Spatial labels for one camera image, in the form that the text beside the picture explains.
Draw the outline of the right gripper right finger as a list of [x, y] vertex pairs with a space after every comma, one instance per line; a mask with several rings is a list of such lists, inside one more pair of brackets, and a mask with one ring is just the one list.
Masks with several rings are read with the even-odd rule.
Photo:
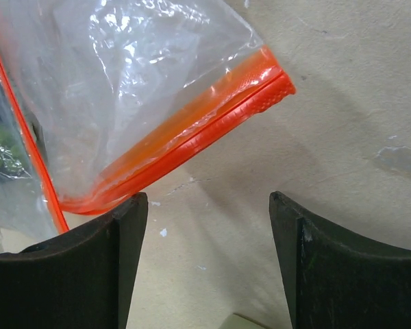
[[411, 250], [359, 235], [280, 192], [269, 215], [293, 328], [411, 328]]

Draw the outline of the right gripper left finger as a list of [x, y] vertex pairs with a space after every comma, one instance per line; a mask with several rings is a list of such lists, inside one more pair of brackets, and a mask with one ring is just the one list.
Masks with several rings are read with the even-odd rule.
[[138, 193], [60, 236], [0, 254], [0, 328], [125, 328], [147, 215]]

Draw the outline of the clear zip top bag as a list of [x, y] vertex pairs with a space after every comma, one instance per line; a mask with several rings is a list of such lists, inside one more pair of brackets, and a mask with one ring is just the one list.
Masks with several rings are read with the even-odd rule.
[[0, 83], [32, 170], [0, 184], [0, 226], [37, 240], [295, 93], [224, 1], [0, 1]]

